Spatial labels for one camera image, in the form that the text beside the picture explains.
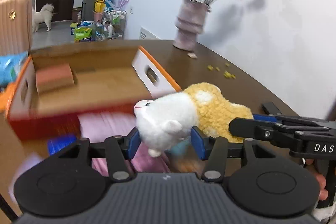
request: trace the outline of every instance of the plush toy face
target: plush toy face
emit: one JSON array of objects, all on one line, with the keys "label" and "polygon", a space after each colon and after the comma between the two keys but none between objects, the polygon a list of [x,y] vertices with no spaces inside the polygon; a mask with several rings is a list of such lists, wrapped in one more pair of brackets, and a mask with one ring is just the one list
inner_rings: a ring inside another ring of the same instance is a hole
[{"label": "plush toy face", "polygon": [[134,113],[142,141],[156,151],[170,149],[197,124],[195,105],[183,92],[140,101],[134,106]]}]

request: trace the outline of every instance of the wooden block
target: wooden block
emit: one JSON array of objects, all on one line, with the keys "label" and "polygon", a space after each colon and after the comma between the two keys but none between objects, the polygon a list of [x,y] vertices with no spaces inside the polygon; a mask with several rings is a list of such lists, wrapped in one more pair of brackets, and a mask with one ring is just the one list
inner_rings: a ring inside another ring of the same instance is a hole
[{"label": "wooden block", "polygon": [[40,69],[36,72],[36,88],[39,94],[74,84],[69,64]]}]

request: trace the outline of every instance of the stuffed animal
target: stuffed animal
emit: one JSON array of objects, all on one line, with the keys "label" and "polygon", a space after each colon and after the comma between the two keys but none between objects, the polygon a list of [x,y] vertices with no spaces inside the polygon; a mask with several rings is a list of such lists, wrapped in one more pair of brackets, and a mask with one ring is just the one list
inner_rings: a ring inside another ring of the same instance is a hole
[{"label": "stuffed animal", "polygon": [[242,143],[243,138],[230,134],[229,123],[236,117],[253,119],[248,107],[230,103],[218,87],[209,83],[194,84],[153,101],[140,101],[134,113],[141,139],[152,157],[187,138],[193,126],[207,136]]}]

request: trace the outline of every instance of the vase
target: vase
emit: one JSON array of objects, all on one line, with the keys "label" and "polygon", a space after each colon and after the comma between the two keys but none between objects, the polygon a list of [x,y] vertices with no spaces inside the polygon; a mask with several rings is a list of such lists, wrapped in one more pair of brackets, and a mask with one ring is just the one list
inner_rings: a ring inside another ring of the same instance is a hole
[{"label": "vase", "polygon": [[183,0],[175,26],[178,28],[173,45],[181,50],[193,51],[197,35],[203,32],[208,5],[192,0]]}]

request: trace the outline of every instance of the table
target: table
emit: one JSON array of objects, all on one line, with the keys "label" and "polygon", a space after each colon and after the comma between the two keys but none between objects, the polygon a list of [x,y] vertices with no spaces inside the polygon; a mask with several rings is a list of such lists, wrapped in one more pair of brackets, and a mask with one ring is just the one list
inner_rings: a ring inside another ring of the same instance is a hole
[{"label": "table", "polygon": [[[34,50],[34,52],[45,52],[55,50],[58,47],[63,49],[73,49],[75,47],[90,48],[92,43],[75,43],[61,46],[53,46],[44,49]],[[274,102],[280,111],[285,115],[296,115],[296,113],[282,102],[271,91],[265,88],[258,81],[253,79],[247,73],[231,64],[229,67],[225,63],[229,63],[220,55],[211,51],[201,44],[197,44],[195,54],[197,59],[190,58],[185,51],[181,51],[172,45],[172,41],[107,41],[99,42],[101,47],[119,47],[119,46],[136,46],[142,45],[144,48],[164,67],[164,69],[175,79],[182,89],[187,88],[191,84],[200,82],[209,82],[218,86],[224,97],[231,102],[243,104],[251,108],[253,113],[263,114],[261,103]],[[221,71],[209,71],[208,65],[218,66]],[[227,79],[223,76],[225,70],[236,76],[236,79]],[[16,204],[13,204],[8,194],[8,186],[20,163],[31,152],[37,152],[41,157],[47,157],[46,140],[33,140],[21,143],[13,133],[3,115],[0,117],[0,193],[7,200],[10,206],[17,214],[20,210]],[[287,155],[288,152],[283,149],[276,149],[278,152]],[[230,173],[239,168],[239,159],[233,159],[228,162]],[[7,224],[9,220],[0,211],[0,223]]]}]

